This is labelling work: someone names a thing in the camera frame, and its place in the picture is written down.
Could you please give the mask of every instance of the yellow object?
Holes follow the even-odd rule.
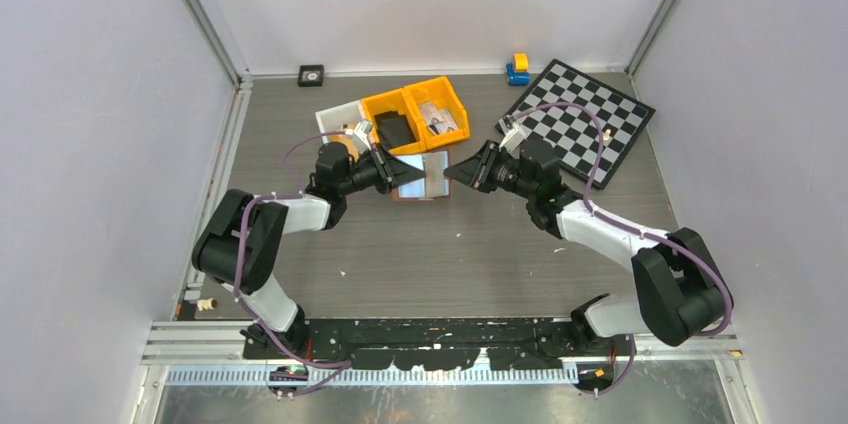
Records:
[[[416,142],[392,149],[391,153],[395,155],[419,154],[471,137],[468,114],[445,76],[366,97],[361,102],[365,117],[375,124],[377,121],[374,116],[384,112],[397,111],[398,114],[406,117]],[[437,136],[433,135],[427,130],[427,123],[424,122],[424,117],[418,109],[418,105],[424,102],[432,102],[436,109],[450,111],[459,129]],[[372,136],[377,142],[380,141],[376,128],[372,131]]]
[[[512,69],[515,72],[527,72],[527,54],[516,52],[512,55]]]

